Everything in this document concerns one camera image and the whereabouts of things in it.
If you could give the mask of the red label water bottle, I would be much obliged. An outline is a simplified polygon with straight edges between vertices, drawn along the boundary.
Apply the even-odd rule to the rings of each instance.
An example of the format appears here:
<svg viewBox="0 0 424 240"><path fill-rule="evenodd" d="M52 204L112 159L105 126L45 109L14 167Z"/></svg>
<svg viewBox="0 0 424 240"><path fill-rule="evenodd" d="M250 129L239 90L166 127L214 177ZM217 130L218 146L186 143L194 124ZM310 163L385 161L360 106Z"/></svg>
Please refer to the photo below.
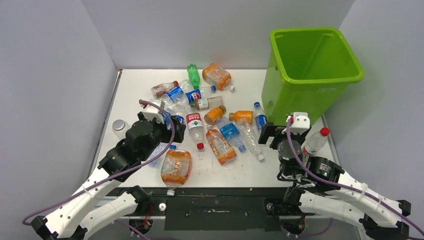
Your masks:
<svg viewBox="0 0 424 240"><path fill-rule="evenodd" d="M188 133L198 150L204 149L205 131L201 115L197 112L186 115Z"/></svg>

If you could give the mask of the red cap clear bottle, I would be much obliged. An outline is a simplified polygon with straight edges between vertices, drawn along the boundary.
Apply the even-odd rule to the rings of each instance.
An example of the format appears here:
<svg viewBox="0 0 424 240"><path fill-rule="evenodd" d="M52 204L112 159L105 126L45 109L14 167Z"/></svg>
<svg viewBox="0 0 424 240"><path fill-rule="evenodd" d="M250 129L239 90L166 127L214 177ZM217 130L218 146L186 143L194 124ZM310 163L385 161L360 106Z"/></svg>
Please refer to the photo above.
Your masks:
<svg viewBox="0 0 424 240"><path fill-rule="evenodd" d="M304 143L302 152L308 155L316 155L328 142L328 135L331 133L327 127L322 127L313 133Z"/></svg>

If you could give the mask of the clear jar silver lid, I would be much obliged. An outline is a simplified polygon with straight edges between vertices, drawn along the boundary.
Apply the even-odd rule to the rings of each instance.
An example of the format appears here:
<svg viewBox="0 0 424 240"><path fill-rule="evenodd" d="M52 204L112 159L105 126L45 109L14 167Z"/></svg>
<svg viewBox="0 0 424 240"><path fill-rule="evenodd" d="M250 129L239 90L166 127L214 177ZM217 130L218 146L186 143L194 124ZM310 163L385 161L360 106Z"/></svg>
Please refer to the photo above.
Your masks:
<svg viewBox="0 0 424 240"><path fill-rule="evenodd" d="M122 119L117 119L112 123L112 131L119 140L126 138L126 132L131 126Z"/></svg>

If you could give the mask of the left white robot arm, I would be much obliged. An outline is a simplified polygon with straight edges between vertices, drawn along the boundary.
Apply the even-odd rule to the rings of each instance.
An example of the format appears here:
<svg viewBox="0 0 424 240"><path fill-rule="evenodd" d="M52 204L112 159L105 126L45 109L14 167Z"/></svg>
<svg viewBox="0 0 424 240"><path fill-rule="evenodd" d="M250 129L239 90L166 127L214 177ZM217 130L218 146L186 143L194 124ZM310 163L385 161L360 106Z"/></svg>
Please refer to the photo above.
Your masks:
<svg viewBox="0 0 424 240"><path fill-rule="evenodd" d="M101 207L97 204L112 190L141 168L161 144L182 143L186 125L181 117L164 120L162 113L141 111L139 120L116 130L118 143L74 193L46 216L36 216L30 223L44 240L87 240L113 221L149 210L150 198L138 185L128 188L118 198Z"/></svg>

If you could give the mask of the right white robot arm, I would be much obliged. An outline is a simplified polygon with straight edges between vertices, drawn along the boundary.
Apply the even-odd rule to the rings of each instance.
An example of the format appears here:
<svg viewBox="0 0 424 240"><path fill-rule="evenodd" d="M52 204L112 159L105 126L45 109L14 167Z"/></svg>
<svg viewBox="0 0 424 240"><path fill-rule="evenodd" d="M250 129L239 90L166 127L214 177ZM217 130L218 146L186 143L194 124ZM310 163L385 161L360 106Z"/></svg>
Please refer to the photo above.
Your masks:
<svg viewBox="0 0 424 240"><path fill-rule="evenodd" d="M258 142L265 144L272 138L270 147L278 153L277 179L292 183L281 199L266 202L269 213L276 217L325 216L358 227L374 240L409 238L408 201L384 197L334 161L304 152L301 145L307 130L294 126L286 130L269 122L259 132Z"/></svg>

